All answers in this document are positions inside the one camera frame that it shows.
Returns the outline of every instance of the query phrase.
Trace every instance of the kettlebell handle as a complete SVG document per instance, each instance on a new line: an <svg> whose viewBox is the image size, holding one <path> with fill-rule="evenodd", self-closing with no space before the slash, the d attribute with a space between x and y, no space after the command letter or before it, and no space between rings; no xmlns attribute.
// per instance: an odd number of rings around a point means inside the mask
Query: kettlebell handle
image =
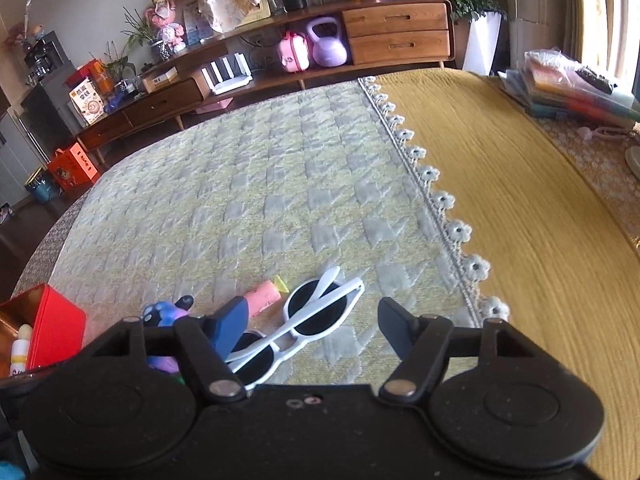
<svg viewBox="0 0 640 480"><path fill-rule="evenodd" d="M338 40L342 39L342 28L340 27L340 22L333 16L320 16L306 24L306 33L311 38L311 41L317 43L320 40L320 37L314 32L314 27L316 25L322 25L323 23L333 23L336 28L335 37L338 38Z"/></svg>

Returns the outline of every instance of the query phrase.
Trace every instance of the red gift bag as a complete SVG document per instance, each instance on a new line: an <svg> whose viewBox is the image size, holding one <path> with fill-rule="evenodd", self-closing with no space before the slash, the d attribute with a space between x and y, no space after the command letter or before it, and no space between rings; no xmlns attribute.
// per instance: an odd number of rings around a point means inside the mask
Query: red gift bag
<svg viewBox="0 0 640 480"><path fill-rule="evenodd" d="M82 348L86 315L51 286L37 285L0 304L0 378L7 377L18 329L33 328L27 370L75 355Z"/></svg>
<svg viewBox="0 0 640 480"><path fill-rule="evenodd" d="M85 182L95 182L100 177L100 173L77 142L64 151L56 150L56 158L47 164L47 169L65 191Z"/></svg>

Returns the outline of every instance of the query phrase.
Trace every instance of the wooden drawer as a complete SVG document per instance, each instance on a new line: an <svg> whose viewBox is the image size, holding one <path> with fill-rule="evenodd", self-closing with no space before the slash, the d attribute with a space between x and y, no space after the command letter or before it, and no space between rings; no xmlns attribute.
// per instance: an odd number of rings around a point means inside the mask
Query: wooden drawer
<svg viewBox="0 0 640 480"><path fill-rule="evenodd" d="M347 36L372 36L411 30L447 30L447 6L444 3L403 4L365 7L342 13Z"/></svg>
<svg viewBox="0 0 640 480"><path fill-rule="evenodd" d="M153 92L139 102L125 108L129 121L134 128L155 121L164 120L185 108L196 107L204 97L193 79Z"/></svg>
<svg viewBox="0 0 640 480"><path fill-rule="evenodd" d="M450 57L449 33L446 30L396 32L377 36L351 38L353 64L378 61L444 60Z"/></svg>
<svg viewBox="0 0 640 480"><path fill-rule="evenodd" d="M88 150L92 150L125 135L131 129L131 123L124 112L118 112L98 121L78 137Z"/></svg>

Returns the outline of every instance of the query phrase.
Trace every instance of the white router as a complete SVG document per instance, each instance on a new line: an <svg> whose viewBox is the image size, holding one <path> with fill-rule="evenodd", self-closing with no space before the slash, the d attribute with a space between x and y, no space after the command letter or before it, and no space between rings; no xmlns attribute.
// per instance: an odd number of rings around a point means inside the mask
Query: white router
<svg viewBox="0 0 640 480"><path fill-rule="evenodd" d="M234 54L234 56L240 69L240 75L234 74L234 71L231 69L231 63L229 63L228 56L220 57L210 63L210 70L213 74L209 73L208 66L202 69L202 75L204 76L207 85L209 85L209 88L211 88L211 91L215 95L223 94L225 92L235 90L236 88L240 88L241 86L248 85L249 82L254 79L251 75L251 69L249 69L249 65L244 58L244 54ZM222 61L222 64L224 65L228 79L224 79L220 73L220 69L217 65L220 61Z"/></svg>

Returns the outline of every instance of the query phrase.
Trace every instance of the pink plush toy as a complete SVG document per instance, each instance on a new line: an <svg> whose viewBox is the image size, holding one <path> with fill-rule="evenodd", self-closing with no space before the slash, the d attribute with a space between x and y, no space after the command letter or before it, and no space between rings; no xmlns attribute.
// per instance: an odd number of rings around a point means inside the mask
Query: pink plush toy
<svg viewBox="0 0 640 480"><path fill-rule="evenodd" d="M182 37L184 27L175 21L175 2L173 0L151 0L154 4L145 11L145 17L151 25L158 29L158 40L180 52L186 47Z"/></svg>

